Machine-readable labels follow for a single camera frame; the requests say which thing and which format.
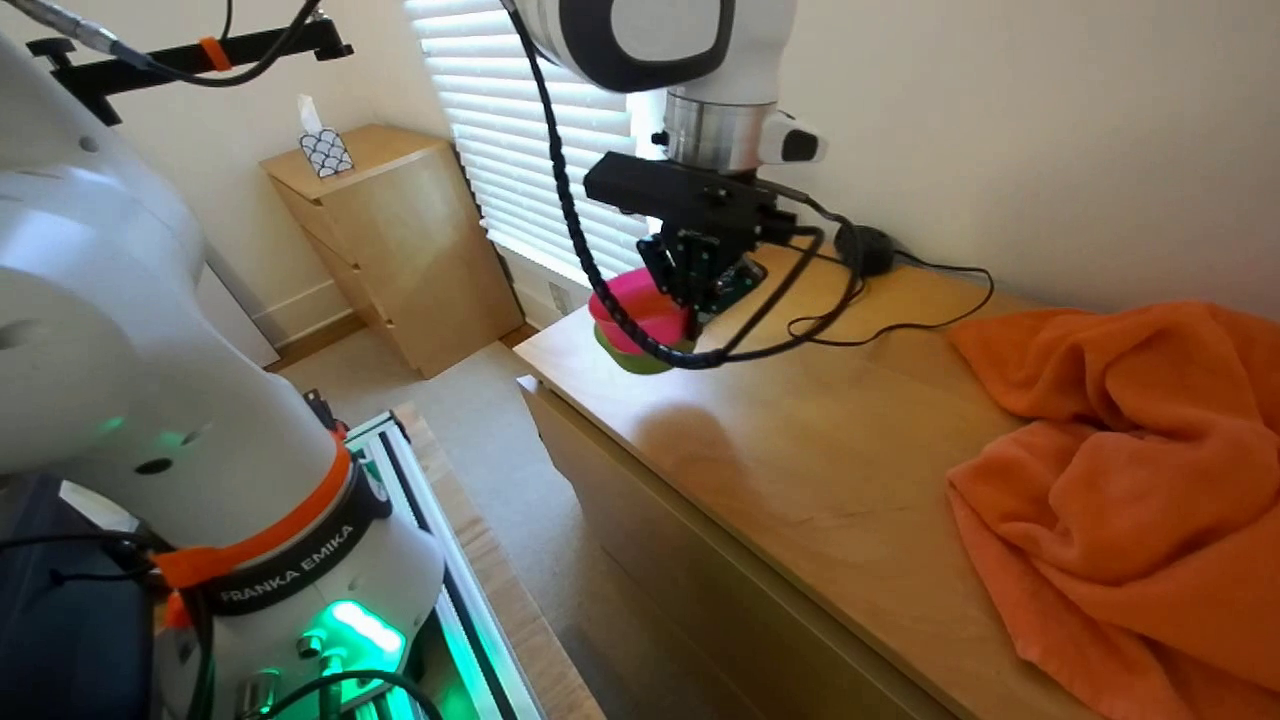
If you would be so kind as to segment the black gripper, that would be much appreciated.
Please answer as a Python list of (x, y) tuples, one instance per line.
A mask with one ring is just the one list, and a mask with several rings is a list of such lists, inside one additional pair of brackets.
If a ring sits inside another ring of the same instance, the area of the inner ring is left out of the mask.
[(766, 282), (753, 263), (762, 240), (796, 235), (796, 217), (778, 208), (771, 190), (678, 162), (605, 152), (588, 167), (586, 192), (661, 224), (639, 240), (639, 262), (657, 288), (696, 318), (731, 310)]

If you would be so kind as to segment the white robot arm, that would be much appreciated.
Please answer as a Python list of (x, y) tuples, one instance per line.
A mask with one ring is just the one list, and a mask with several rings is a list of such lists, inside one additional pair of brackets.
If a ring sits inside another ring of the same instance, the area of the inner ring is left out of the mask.
[(443, 720), (405, 675), (443, 555), (348, 437), (200, 312), (179, 195), (23, 51), (0, 59), (0, 470), (74, 479), (194, 647), (171, 720)]

